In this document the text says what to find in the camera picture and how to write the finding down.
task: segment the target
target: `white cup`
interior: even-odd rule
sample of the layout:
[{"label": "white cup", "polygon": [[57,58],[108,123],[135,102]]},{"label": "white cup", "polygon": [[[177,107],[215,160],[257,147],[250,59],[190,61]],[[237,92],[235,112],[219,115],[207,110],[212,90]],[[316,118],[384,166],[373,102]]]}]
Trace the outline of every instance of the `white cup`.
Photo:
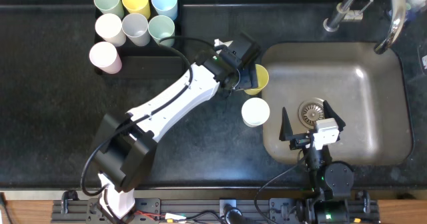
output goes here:
[{"label": "white cup", "polygon": [[117,15],[108,13],[100,16],[95,23],[95,31],[115,47],[120,47],[126,42],[125,33],[121,30],[121,20]]},{"label": "white cup", "polygon": [[149,43],[148,21],[142,14],[127,15],[123,18],[121,27],[135,45],[143,47]]},{"label": "white cup", "polygon": [[121,60],[113,44],[107,41],[96,43],[89,52],[92,64],[109,74],[116,74],[121,69]]},{"label": "white cup", "polygon": [[95,6],[104,14],[112,13],[123,18],[125,12],[120,0],[93,0]]},{"label": "white cup", "polygon": [[[169,17],[162,15],[156,16],[149,21],[148,32],[153,37],[154,41],[159,43],[160,39],[175,35],[175,24]],[[161,44],[171,47],[174,42],[174,39],[169,39],[162,41]]]},{"label": "white cup", "polygon": [[264,124],[270,116],[270,107],[266,101],[254,97],[247,100],[242,106],[243,122],[248,127],[257,127]]},{"label": "white cup", "polygon": [[178,16],[178,0],[151,0],[157,14],[165,15],[172,20]]}]

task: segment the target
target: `yellow cup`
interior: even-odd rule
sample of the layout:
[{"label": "yellow cup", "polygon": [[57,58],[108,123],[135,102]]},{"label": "yellow cup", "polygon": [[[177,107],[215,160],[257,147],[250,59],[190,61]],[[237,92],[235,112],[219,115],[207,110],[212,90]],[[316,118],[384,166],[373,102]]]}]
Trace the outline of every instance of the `yellow cup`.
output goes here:
[{"label": "yellow cup", "polygon": [[121,0],[129,13],[139,13],[149,19],[151,15],[148,0]]},{"label": "yellow cup", "polygon": [[245,90],[245,92],[249,95],[257,95],[268,84],[269,77],[267,69],[259,64],[255,64],[255,68],[256,78],[258,79],[258,87]]}]

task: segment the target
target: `sink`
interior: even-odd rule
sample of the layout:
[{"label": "sink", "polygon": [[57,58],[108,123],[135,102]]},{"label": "sink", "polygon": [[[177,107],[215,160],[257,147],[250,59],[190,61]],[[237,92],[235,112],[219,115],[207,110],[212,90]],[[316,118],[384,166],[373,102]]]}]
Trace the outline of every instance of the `sink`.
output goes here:
[{"label": "sink", "polygon": [[298,151],[279,141],[282,107],[295,133],[323,118],[322,100],[346,122],[329,146],[334,160],[352,165],[393,165],[412,150],[408,109],[399,58],[374,43],[282,43],[270,47],[262,65],[270,81],[262,99],[270,106],[264,146],[282,163],[296,163]]}]

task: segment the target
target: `black tray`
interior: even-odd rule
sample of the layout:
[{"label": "black tray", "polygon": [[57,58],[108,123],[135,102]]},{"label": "black tray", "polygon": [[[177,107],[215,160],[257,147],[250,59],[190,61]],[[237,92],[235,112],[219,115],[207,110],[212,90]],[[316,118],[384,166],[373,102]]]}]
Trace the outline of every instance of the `black tray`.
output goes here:
[{"label": "black tray", "polygon": [[[148,19],[150,21],[153,17],[157,16],[153,5],[150,2],[151,15]],[[125,16],[129,14],[125,7]],[[178,3],[178,16],[175,23],[175,35],[181,35],[181,7]],[[95,18],[98,19],[103,13],[96,9]],[[95,32],[94,43],[104,41]],[[182,50],[182,44],[180,41],[175,40],[172,46],[178,51]],[[121,47],[116,47],[119,53],[122,68],[116,74],[109,74],[102,71],[98,67],[94,67],[94,71],[98,75],[112,78],[122,79],[176,79],[183,75],[185,66],[180,57],[168,51],[162,49],[159,45],[150,37],[150,42],[144,47],[138,47],[133,44],[129,38],[126,37],[126,42]]]}]

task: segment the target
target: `blue cup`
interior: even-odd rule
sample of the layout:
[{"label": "blue cup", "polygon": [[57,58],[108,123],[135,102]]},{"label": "blue cup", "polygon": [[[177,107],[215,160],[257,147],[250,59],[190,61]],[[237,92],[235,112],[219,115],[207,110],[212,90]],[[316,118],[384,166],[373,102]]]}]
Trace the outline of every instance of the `blue cup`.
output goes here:
[{"label": "blue cup", "polygon": [[178,16],[178,0],[151,0],[157,14],[165,15],[172,20]]}]

